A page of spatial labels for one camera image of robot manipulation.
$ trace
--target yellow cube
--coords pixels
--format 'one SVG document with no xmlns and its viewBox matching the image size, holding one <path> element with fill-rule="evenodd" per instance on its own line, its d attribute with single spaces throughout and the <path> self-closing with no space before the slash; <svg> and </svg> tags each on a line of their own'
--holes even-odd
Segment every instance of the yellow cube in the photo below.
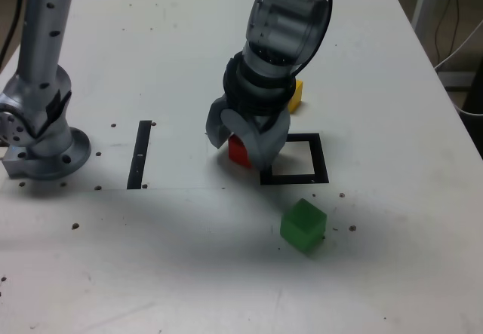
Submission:
<svg viewBox="0 0 483 334">
<path fill-rule="evenodd" d="M 290 99 L 290 102 L 288 102 L 288 111 L 290 112 L 290 114 L 295 112 L 295 110 L 300 105 L 300 102 L 302 101 L 302 89 L 303 81 L 297 80 L 294 96 L 292 97 L 292 99 Z"/>
</svg>

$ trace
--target red cube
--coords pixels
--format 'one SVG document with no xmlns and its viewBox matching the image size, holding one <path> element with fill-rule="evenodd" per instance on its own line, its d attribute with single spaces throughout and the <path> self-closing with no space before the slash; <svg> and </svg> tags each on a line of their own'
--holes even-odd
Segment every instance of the red cube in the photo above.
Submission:
<svg viewBox="0 0 483 334">
<path fill-rule="evenodd" d="M 248 160 L 248 152 L 241 139 L 235 134 L 232 134 L 228 139 L 228 156 L 229 159 L 243 167 L 251 168 L 251 163 Z"/>
</svg>

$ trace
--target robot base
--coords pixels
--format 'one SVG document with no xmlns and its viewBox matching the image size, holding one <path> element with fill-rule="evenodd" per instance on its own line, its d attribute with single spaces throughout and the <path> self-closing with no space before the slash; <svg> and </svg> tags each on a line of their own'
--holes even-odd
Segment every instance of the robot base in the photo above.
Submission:
<svg viewBox="0 0 483 334">
<path fill-rule="evenodd" d="M 24 147 L 10 146 L 3 157 L 3 165 L 10 178 L 58 179 L 78 170 L 91 155 L 91 143 L 79 129 L 71 127 L 70 133 L 70 147 L 50 157 L 35 157 Z"/>
</svg>

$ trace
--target black square outline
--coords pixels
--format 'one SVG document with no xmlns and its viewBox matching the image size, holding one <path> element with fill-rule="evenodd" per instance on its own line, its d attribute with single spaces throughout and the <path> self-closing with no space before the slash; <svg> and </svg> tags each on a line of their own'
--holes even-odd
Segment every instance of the black square outline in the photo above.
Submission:
<svg viewBox="0 0 483 334">
<path fill-rule="evenodd" d="M 305 185 L 313 183 L 329 183 L 325 166 L 324 152 L 318 133 L 288 134 L 287 142 L 309 142 L 310 155 L 314 174 L 291 174 L 273 176 L 272 166 L 260 172 L 261 185 Z"/>
</svg>

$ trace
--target green cube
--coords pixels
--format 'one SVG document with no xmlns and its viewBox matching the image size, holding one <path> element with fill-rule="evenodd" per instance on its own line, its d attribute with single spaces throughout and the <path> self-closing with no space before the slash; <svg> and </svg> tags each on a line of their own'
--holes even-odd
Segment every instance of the green cube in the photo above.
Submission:
<svg viewBox="0 0 483 334">
<path fill-rule="evenodd" d="M 281 219 L 280 235 L 303 253 L 324 237 L 327 215 L 303 198 Z"/>
</svg>

